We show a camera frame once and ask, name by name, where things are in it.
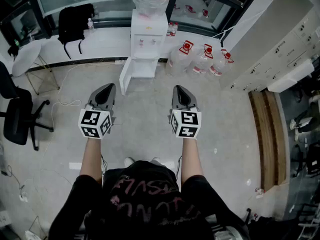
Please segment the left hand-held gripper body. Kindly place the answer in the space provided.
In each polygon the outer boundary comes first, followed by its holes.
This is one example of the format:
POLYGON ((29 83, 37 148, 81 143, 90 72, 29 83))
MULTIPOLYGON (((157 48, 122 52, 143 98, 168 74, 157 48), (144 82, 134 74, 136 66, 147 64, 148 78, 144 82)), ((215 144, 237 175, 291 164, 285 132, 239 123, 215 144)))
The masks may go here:
POLYGON ((86 138, 102 140, 109 134, 114 124, 113 104, 110 108, 100 108, 87 103, 80 110, 78 127, 86 138))

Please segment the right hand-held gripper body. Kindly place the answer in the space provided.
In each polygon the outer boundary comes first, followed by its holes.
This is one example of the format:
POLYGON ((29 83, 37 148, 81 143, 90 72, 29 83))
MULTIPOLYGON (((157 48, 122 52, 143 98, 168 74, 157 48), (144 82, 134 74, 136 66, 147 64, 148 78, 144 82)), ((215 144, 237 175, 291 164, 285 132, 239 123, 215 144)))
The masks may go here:
POLYGON ((173 101, 169 124, 177 138, 196 139, 202 126, 202 113, 197 103, 185 105, 173 101))

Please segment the white water dispenser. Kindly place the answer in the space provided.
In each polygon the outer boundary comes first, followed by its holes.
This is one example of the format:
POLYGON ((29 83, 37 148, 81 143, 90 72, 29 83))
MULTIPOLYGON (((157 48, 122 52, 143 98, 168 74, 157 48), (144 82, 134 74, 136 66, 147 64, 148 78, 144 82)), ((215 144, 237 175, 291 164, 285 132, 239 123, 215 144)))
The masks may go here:
POLYGON ((154 78, 168 30, 167 16, 147 17, 132 11, 130 30, 130 56, 119 77, 124 96, 131 78, 154 78))

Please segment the person's left forearm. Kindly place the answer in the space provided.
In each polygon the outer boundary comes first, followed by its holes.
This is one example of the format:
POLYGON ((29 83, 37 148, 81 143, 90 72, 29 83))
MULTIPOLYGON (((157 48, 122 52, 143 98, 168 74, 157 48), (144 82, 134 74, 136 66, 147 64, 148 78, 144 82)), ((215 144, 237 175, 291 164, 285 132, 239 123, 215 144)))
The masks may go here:
POLYGON ((102 184, 103 175, 100 139, 87 139, 79 174, 90 176, 100 185, 102 184))

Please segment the person's right forearm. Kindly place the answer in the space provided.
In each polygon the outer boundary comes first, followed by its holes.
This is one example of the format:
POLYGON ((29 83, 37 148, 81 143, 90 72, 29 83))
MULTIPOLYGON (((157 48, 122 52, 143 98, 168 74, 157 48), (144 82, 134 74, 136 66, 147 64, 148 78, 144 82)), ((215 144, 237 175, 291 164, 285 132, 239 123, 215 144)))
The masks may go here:
POLYGON ((182 144, 181 185, 192 176, 203 176, 197 140, 184 138, 182 144))

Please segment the black backpack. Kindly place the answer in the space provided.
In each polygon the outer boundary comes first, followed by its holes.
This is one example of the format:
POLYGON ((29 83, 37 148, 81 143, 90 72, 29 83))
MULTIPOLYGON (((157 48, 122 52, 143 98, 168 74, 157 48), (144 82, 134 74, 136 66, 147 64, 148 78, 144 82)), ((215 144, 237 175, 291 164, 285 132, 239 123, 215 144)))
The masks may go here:
POLYGON ((81 51, 81 42, 85 39, 84 30, 88 30, 88 21, 95 16, 95 9, 91 3, 69 6, 62 9, 58 18, 58 40, 63 45, 66 55, 71 59, 66 45, 79 41, 78 50, 81 51))

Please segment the black office chair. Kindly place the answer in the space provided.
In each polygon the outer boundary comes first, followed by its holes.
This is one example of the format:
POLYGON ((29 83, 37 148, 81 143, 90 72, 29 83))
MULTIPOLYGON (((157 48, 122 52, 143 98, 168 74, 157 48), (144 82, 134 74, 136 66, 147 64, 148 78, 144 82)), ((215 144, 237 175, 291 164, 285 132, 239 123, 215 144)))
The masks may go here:
POLYGON ((31 93, 16 86, 3 62, 0 61, 0 95, 9 100, 5 112, 0 111, 0 118, 4 118, 3 135, 17 145, 24 146, 27 143, 28 134, 31 135, 33 149, 39 150, 35 141, 35 127, 43 128, 51 133, 53 127, 49 127, 37 122, 40 113, 45 105, 50 101, 45 100, 38 109, 32 113, 33 101, 31 93))

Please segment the wooden bench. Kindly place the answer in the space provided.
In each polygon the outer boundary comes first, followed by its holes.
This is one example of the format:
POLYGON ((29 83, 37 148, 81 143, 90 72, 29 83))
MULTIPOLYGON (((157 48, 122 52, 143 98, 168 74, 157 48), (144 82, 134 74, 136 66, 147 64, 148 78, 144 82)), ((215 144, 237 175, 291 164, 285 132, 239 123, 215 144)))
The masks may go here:
POLYGON ((286 147, 281 114, 273 92, 248 94, 258 138, 260 187, 269 191, 286 180, 286 147))

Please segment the white box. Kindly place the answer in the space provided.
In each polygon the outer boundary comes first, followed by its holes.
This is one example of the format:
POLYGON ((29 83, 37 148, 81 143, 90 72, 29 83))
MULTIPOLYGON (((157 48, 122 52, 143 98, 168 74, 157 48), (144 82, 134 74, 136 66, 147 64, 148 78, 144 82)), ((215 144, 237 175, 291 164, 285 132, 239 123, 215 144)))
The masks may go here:
POLYGON ((312 60, 306 59, 300 65, 296 66, 292 71, 287 73, 285 76, 276 80, 274 83, 267 87, 268 91, 274 93, 281 93, 290 87, 298 83, 306 76, 310 75, 315 70, 312 60))

